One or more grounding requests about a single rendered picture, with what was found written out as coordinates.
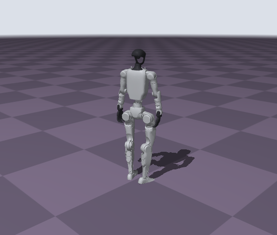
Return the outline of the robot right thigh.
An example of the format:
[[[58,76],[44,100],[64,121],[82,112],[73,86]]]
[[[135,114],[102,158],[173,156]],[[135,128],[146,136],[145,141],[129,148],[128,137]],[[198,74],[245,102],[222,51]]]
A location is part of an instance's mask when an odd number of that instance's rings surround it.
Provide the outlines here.
[[[144,148],[146,145],[149,145],[151,148],[153,146],[156,134],[156,128],[153,127],[155,125],[155,117],[153,114],[144,111],[142,113],[143,122],[146,124],[145,126],[145,135],[146,135],[146,143],[141,145],[141,151],[144,153]]]

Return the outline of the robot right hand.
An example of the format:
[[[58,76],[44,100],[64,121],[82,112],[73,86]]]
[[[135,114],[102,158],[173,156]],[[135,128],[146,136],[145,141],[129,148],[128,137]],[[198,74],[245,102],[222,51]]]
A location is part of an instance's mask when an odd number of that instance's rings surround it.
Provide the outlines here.
[[[157,119],[156,119],[155,125],[153,127],[157,127],[157,125],[160,122],[160,118],[162,117],[162,115],[160,115],[160,111],[157,111],[156,116],[157,116]]]

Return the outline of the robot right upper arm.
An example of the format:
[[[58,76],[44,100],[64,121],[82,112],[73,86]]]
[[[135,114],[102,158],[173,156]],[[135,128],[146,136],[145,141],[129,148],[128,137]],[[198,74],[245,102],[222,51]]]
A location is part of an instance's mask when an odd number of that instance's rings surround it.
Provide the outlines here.
[[[153,71],[146,71],[147,79],[150,81],[151,89],[152,89],[152,96],[157,97],[158,84],[157,84],[157,76],[156,73]]]

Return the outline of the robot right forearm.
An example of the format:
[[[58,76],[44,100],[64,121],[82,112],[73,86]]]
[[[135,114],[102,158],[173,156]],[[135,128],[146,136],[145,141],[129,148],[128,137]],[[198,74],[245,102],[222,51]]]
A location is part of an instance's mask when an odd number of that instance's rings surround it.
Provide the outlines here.
[[[157,98],[155,98],[154,101],[155,101],[156,113],[157,113],[157,111],[160,111],[160,115],[163,114],[160,90],[157,92]]]

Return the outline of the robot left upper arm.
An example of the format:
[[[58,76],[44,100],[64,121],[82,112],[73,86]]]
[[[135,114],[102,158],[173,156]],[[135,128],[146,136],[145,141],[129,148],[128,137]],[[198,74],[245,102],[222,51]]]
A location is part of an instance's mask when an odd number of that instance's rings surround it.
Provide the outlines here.
[[[120,80],[120,92],[126,94],[127,93],[127,88],[126,88],[126,72],[128,69],[125,69],[123,71],[121,71],[120,76],[121,76],[121,80]]]

